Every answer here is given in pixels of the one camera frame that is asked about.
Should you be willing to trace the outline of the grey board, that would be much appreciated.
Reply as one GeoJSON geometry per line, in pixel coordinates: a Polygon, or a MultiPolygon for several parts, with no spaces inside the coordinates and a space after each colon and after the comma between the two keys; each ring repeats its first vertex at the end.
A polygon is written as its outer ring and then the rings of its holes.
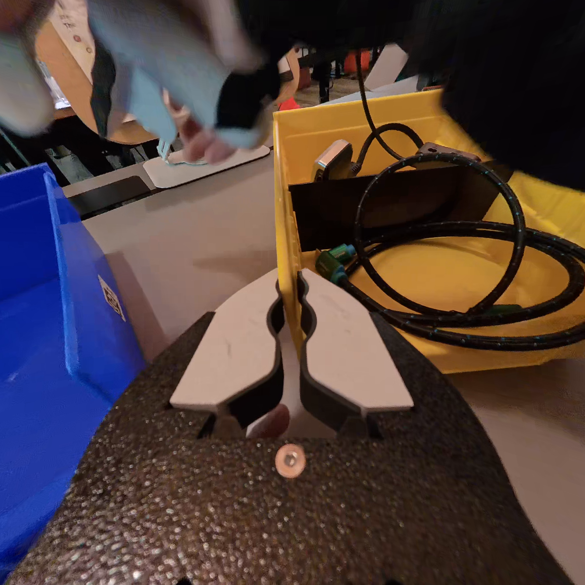
{"type": "Polygon", "coordinates": [[[376,62],[364,81],[367,91],[374,91],[394,83],[408,61],[408,54],[397,44],[389,44],[382,49],[376,62]]]}

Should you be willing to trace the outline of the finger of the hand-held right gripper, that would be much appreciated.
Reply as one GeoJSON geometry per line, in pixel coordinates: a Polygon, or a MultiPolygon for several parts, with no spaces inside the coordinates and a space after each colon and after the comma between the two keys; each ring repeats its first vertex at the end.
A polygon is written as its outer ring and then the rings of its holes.
{"type": "Polygon", "coordinates": [[[90,104],[101,137],[130,114],[135,68],[215,133],[211,119],[226,77],[263,66],[233,1],[87,1],[87,12],[95,42],[90,104]]]}
{"type": "Polygon", "coordinates": [[[33,38],[1,33],[1,125],[17,135],[34,136],[54,120],[55,103],[33,38]]]}

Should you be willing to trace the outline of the grey adapter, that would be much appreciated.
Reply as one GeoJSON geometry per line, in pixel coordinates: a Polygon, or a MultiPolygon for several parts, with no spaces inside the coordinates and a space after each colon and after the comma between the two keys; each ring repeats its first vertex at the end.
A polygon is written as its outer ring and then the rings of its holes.
{"type": "Polygon", "coordinates": [[[476,163],[481,162],[481,158],[475,154],[467,151],[458,150],[452,147],[447,147],[434,142],[426,142],[416,151],[416,155],[436,155],[445,154],[449,156],[461,156],[476,163]]]}

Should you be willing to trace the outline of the grey desk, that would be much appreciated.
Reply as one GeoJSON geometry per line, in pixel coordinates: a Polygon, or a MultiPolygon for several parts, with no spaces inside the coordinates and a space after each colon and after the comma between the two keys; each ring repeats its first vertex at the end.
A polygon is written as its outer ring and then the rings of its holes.
{"type": "MultiPolygon", "coordinates": [[[[273,153],[87,219],[151,362],[277,265],[273,153]]],[[[448,376],[546,546],[584,584],[584,360],[448,376]]]]}

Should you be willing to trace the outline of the person's right forearm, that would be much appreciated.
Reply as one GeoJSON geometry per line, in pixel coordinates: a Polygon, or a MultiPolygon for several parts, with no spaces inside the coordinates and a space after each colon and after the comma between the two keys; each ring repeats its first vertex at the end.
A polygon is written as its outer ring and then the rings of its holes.
{"type": "Polygon", "coordinates": [[[584,192],[584,1],[235,1],[259,47],[397,44],[487,154],[584,192]]]}

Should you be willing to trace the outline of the yellow bin with divider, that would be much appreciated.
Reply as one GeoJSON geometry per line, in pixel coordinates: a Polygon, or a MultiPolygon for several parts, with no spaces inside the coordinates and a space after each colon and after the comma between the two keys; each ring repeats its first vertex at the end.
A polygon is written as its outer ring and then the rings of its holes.
{"type": "MultiPolygon", "coordinates": [[[[487,155],[441,108],[442,90],[374,98],[370,111],[377,123],[397,122],[413,128],[427,142],[487,155]]],[[[303,252],[292,206],[290,185],[310,183],[314,160],[334,141],[343,139],[358,150],[367,135],[363,107],[357,100],[276,112],[273,117],[275,173],[275,235],[279,283],[291,334],[299,349],[301,305],[293,286],[302,268],[315,270],[316,250],[303,252]]],[[[378,144],[367,154],[358,177],[371,176],[390,165],[392,158],[378,144]]],[[[584,193],[513,172],[510,186],[517,194],[529,228],[543,230],[584,247],[584,193]]],[[[484,216],[487,221],[512,223],[499,195],[484,216]]],[[[463,310],[477,303],[502,277],[512,245],[479,238],[423,239],[400,245],[373,260],[374,268],[398,292],[438,310],[463,310]]],[[[446,374],[528,367],[559,359],[584,358],[584,341],[536,352],[495,352],[457,349],[403,333],[446,374]]]]}

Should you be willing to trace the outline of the blue storage bin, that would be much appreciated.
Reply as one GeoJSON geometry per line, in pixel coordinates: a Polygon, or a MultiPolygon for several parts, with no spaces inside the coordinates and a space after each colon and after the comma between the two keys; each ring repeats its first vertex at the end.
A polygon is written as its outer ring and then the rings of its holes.
{"type": "Polygon", "coordinates": [[[106,256],[48,165],[1,175],[1,583],[145,367],[106,256]]]}

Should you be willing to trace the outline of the orange bag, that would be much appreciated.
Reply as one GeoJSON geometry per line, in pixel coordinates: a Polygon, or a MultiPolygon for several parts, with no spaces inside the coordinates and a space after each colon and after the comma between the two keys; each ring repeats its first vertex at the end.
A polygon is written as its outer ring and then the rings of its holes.
{"type": "MultiPolygon", "coordinates": [[[[345,76],[355,76],[357,74],[357,53],[350,51],[343,62],[343,74],[345,76]]],[[[368,72],[371,62],[371,49],[360,51],[360,67],[362,73],[368,72]]]]}

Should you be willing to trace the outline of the person's right hand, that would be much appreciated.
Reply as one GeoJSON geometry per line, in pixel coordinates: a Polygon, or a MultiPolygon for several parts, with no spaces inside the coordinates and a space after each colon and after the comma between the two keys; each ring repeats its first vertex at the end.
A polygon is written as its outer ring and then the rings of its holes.
{"type": "Polygon", "coordinates": [[[179,138],[183,144],[183,159],[187,163],[204,161],[216,165],[233,156],[237,148],[222,141],[214,131],[202,127],[188,116],[177,122],[179,138]]]}

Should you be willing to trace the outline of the wooden document stand white base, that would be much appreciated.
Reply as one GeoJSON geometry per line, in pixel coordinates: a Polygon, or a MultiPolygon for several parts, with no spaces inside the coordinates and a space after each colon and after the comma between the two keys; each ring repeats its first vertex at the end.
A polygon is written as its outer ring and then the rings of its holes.
{"type": "MultiPolygon", "coordinates": [[[[98,139],[91,110],[91,70],[95,46],[87,22],[85,1],[55,1],[36,39],[36,53],[48,71],[50,86],[57,88],[67,108],[57,109],[56,118],[66,113],[76,115],[98,139]]],[[[268,156],[267,146],[255,150],[239,150],[226,161],[216,164],[186,164],[181,152],[169,154],[171,163],[160,156],[146,160],[143,168],[155,188],[167,189],[230,170],[268,156]]]]}

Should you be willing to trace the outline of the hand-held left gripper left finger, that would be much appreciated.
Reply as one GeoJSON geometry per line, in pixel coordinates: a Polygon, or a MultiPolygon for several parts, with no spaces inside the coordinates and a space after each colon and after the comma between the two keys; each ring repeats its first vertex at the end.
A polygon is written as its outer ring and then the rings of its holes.
{"type": "Polygon", "coordinates": [[[213,313],[170,405],[231,416],[252,425],[282,400],[279,334],[284,308],[277,269],[229,297],[213,313]]]}

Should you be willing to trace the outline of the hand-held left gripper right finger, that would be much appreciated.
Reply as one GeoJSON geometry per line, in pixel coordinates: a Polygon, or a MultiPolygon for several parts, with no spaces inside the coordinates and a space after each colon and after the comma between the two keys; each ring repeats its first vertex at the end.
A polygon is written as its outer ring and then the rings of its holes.
{"type": "Polygon", "coordinates": [[[309,268],[298,272],[297,285],[303,407],[334,432],[374,432],[373,415],[411,410],[413,398],[372,314],[309,268]]]}

